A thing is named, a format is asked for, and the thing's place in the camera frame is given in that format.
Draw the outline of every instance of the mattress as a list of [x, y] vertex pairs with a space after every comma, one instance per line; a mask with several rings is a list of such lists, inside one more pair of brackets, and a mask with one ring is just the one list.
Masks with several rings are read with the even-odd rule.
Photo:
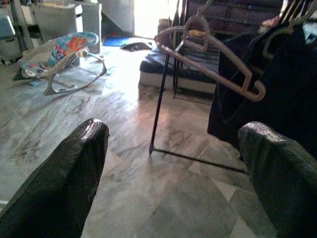
[[[194, 52], [192, 49], [183, 47], [182, 55], [188, 57], [189, 59], [203, 65], [210, 70], [218, 73], [219, 67], [219, 50], [213, 46], [208, 48], [207, 52], [200, 53]], [[145, 57], [141, 62], [140, 71], [146, 73], [158, 73], [162, 74], [164, 63], [165, 63], [166, 54], [163, 53], [159, 48], [154, 48], [151, 52]], [[168, 62], [167, 75], [174, 74], [174, 58], [170, 57]], [[180, 68], [179, 77], [200, 81], [205, 83], [214, 84], [215, 81], [205, 74], [199, 72], [197, 68], [192, 65], [183, 64]]]
[[[142, 85], [159, 88], [161, 85], [161, 81], [162, 81], [161, 73], [147, 73], [147, 72], [140, 73], [139, 83]], [[215, 89], [215, 84], [179, 77], [178, 87], [193, 90], [193, 91], [213, 94]], [[173, 89], [173, 76], [168, 75], [166, 77], [164, 89], [166, 90]]]

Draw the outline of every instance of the black object on floor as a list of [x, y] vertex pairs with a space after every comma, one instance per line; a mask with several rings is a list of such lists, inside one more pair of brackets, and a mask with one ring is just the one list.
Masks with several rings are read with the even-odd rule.
[[1, 238], [79, 238], [104, 168], [108, 127], [80, 124], [0, 212]]
[[142, 51], [142, 50], [151, 50], [153, 46], [151, 43], [136, 42], [131, 44], [124, 44], [120, 48], [123, 50], [134, 52], [134, 51]]

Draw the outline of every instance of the black metal stand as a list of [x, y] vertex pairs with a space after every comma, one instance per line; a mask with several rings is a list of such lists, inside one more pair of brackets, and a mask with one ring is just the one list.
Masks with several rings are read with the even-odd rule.
[[[162, 82], [161, 82], [161, 85], [160, 85], [160, 90], [159, 90], [159, 95], [158, 95], [158, 105], [157, 105], [157, 110], [156, 110], [156, 114], [155, 114], [153, 131], [152, 131], [152, 137], [151, 137], [151, 142], [150, 142], [150, 147], [149, 147], [149, 154], [151, 155], [153, 151], [162, 152], [162, 153], [166, 153], [166, 154], [169, 154], [169, 155], [178, 156], [178, 157], [181, 157], [181, 158], [184, 158], [184, 159], [188, 159], [188, 160], [192, 160], [192, 161], [198, 161], [198, 162], [201, 162], [201, 163], [204, 163], [204, 164], [208, 164], [208, 165], [216, 166], [216, 167], [219, 167], [219, 168], [222, 168], [222, 169], [226, 169], [226, 170], [239, 172], [239, 173], [243, 173], [243, 174], [248, 175], [249, 173], [244, 171], [244, 170], [240, 170], [240, 169], [237, 169], [237, 168], [233, 168], [233, 167], [222, 165], [222, 164], [218, 164], [218, 163], [213, 163], [213, 162], [209, 162], [209, 161], [200, 160], [200, 159], [197, 159], [197, 158], [194, 158], [194, 157], [178, 154], [178, 153], [175, 153], [175, 152], [172, 152], [172, 151], [169, 151], [169, 150], [159, 149], [159, 148], [156, 148], [154, 146], [154, 140], [155, 140], [155, 135], [156, 135], [157, 126], [158, 126], [159, 111], [160, 111], [160, 106], [161, 106], [162, 98], [163, 98], [163, 91], [164, 91], [164, 86], [165, 86], [165, 80], [166, 80], [166, 74], [167, 74], [169, 57], [170, 57], [170, 55], [166, 55], [165, 65], [164, 65], [164, 69], [163, 69]], [[178, 80], [178, 74], [174, 75], [174, 78], [173, 78], [174, 86], [177, 85], [177, 80]]]

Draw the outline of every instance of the marble floor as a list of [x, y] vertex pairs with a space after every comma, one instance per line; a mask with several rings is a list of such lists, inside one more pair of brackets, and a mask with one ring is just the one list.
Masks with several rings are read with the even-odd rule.
[[[98, 118], [110, 137], [83, 238], [275, 237], [248, 176], [158, 152], [149, 156], [159, 90], [138, 84], [148, 52], [103, 52], [109, 74], [66, 96], [44, 96], [45, 84], [13, 82], [17, 65], [0, 65], [0, 201], [77, 125]], [[210, 102], [165, 92], [156, 146], [244, 168], [238, 151], [206, 133], [209, 110]]]

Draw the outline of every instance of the beige hanger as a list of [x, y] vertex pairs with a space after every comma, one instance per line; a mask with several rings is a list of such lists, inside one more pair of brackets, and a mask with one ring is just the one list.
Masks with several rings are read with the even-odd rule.
[[300, 25], [302, 23], [304, 23], [305, 21], [309, 20], [310, 17], [313, 15], [313, 13], [317, 10], [317, 0], [314, 0], [310, 6], [310, 8], [308, 9], [308, 11], [306, 12], [306, 14], [302, 17], [293, 17], [290, 19], [289, 21], [289, 25], [287, 27], [281, 28], [277, 31], [275, 31], [274, 33], [272, 33], [265, 45], [264, 45], [264, 49], [263, 49], [263, 56], [269, 60], [273, 59], [274, 55], [271, 54], [270, 52], [268, 52], [268, 48], [272, 42], [272, 39], [278, 35], [291, 35], [294, 32], [294, 26], [296, 25]]
[[[200, 72], [204, 73], [205, 75], [211, 77], [218, 83], [221, 83], [225, 87], [235, 91], [236, 93], [242, 95], [243, 97], [250, 99], [251, 101], [258, 102], [261, 99], [264, 98], [265, 96], [265, 86], [260, 82], [256, 81], [254, 83], [254, 87], [257, 89], [258, 93], [255, 94], [251, 91], [248, 91], [251, 78], [252, 78], [252, 72], [249, 70], [249, 68], [242, 62], [242, 60], [237, 57], [226, 45], [224, 45], [220, 40], [217, 38], [213, 37], [210, 35], [210, 28], [208, 25], [207, 20], [202, 16], [202, 14], [208, 9], [208, 7], [212, 4], [213, 0], [208, 0], [207, 3], [203, 6], [200, 7], [197, 11], [197, 14], [190, 17], [185, 26], [176, 26], [176, 27], [170, 27], [165, 30], [162, 30], [156, 39], [156, 44], [157, 46], [163, 51], [166, 52], [167, 54], [173, 56], [176, 59], [181, 60], [182, 62], [185, 62], [187, 64], [191, 64], [194, 67], [198, 68]], [[205, 41], [203, 45], [197, 44], [193, 41], [190, 41], [187, 39], [187, 34], [189, 27], [192, 23], [198, 22], [202, 25], [206, 32], [205, 36]], [[177, 32], [182, 32], [182, 41], [181, 43], [176, 47], [175, 50], [172, 50], [168, 46], [165, 46], [162, 44], [163, 40], [162, 37], [167, 35], [167, 34], [172, 34], [172, 33], [177, 33]], [[208, 45], [212, 44], [215, 47], [219, 48], [222, 53], [224, 53], [236, 66], [237, 68], [245, 75], [244, 83], [243, 86], [239, 86], [227, 78], [224, 78], [223, 76], [217, 74], [216, 72], [210, 70], [209, 68], [181, 55], [179, 53], [179, 50], [181, 49], [182, 46], [187, 46], [190, 47], [198, 52], [206, 52], [208, 49]]]
[[289, 2], [289, 7], [285, 10], [284, 17], [280, 20], [281, 23], [285, 23], [286, 20], [288, 21], [294, 17], [294, 13], [297, 11], [299, 6], [302, 4], [303, 0], [293, 0]]

